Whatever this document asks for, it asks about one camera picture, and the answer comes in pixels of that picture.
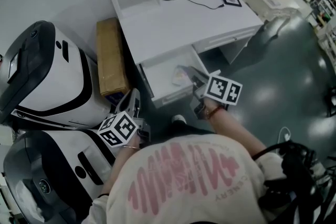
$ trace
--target white and black machine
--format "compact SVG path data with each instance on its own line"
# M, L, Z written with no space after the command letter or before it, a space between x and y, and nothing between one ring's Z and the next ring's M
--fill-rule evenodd
M5 179L29 223L81 223L117 151L92 130L28 131L5 157Z
M110 110L99 92L97 65L52 23L29 26L3 57L0 124L89 129Z

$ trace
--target machine display screen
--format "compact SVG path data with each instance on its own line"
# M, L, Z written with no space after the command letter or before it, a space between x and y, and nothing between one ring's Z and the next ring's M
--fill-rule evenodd
M11 77L15 74L17 71L17 64L18 64L18 59L19 59L19 53L17 53L13 59L10 61L11 63L9 64L9 73L8 73L8 80L11 79Z

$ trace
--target white cable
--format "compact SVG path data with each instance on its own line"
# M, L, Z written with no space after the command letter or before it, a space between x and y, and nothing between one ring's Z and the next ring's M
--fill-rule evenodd
M285 142L289 141L290 140L290 137L291 137L291 133L290 133L290 130L284 126L280 129L280 132L279 132L279 135L278 135L278 143L280 143L280 136L281 136L281 132L284 130L284 129L287 129L287 133L284 134L283 136L283 139L285 140Z

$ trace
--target red bracelet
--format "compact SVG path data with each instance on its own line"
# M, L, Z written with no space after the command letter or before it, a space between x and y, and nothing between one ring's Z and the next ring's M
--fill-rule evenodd
M218 110L221 110L221 109L224 109L224 108L223 108L223 106L219 105L213 111L211 111L211 112L207 111L206 115L205 115L206 119L209 120L214 114L217 113Z

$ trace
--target bracelet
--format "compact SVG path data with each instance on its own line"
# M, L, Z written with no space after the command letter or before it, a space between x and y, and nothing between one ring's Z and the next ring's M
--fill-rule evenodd
M140 150L138 147L135 147L135 146L123 146L123 147L128 147L128 148L132 148L132 149L134 149L134 150Z
M211 111L211 112L206 112L206 115L205 115L205 117L206 117L206 119L207 120L209 120L214 114L216 114L216 112L218 111L218 110L221 110L221 109L224 109L223 108L223 106L222 105L219 105L218 107L216 107L213 111Z

